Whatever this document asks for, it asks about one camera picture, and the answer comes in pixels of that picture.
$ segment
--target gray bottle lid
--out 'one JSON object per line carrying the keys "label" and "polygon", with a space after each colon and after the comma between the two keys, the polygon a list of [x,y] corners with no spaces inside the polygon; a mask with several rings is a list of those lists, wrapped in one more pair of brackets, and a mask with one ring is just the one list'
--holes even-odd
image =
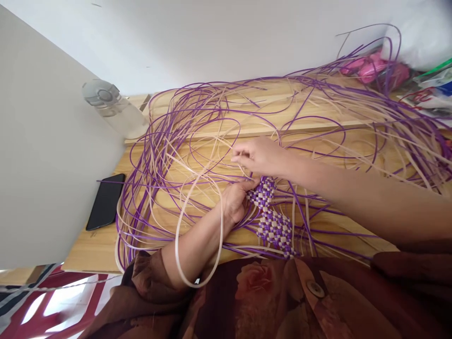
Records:
{"label": "gray bottle lid", "polygon": [[91,106],[112,106],[121,97],[115,85],[101,79],[85,82],[81,87],[85,101]]}

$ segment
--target floral pattern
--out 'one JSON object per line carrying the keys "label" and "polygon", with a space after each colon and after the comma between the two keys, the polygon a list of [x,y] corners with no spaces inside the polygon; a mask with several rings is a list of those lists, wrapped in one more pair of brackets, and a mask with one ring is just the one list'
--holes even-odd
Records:
{"label": "floral pattern", "polygon": [[257,262],[242,267],[237,276],[236,300],[259,298],[271,294],[273,289],[273,273],[271,267]]}

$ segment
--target plastic bottle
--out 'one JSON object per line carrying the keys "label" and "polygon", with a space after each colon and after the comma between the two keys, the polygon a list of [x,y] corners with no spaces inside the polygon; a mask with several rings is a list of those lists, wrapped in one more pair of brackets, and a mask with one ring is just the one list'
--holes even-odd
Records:
{"label": "plastic bottle", "polygon": [[136,139],[146,133],[149,121],[138,108],[121,96],[115,85],[94,79],[85,82],[81,92],[85,101],[126,139]]}

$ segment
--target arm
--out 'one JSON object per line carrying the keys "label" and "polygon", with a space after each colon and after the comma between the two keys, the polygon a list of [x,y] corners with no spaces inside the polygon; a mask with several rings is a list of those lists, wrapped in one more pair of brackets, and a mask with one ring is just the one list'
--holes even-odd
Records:
{"label": "arm", "polygon": [[303,158],[265,137],[235,146],[232,161],[321,195],[394,245],[452,239],[452,202],[421,187]]}
{"label": "arm", "polygon": [[[246,192],[258,185],[258,180],[229,185],[222,193],[224,238],[245,214]],[[217,204],[179,240],[179,260],[187,279],[194,283],[210,258],[217,252],[220,241],[221,208]],[[176,247],[172,242],[161,251],[163,264],[175,289],[186,287],[176,264]]]}

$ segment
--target purple and cream weave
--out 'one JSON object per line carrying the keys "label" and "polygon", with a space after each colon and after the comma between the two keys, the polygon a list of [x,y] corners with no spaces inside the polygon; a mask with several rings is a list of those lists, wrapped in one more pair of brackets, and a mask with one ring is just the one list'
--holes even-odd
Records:
{"label": "purple and cream weave", "polygon": [[259,185],[254,190],[248,191],[246,197],[260,210],[257,235],[283,251],[284,256],[288,258],[293,255],[292,222],[270,207],[275,188],[273,178],[262,177]]}

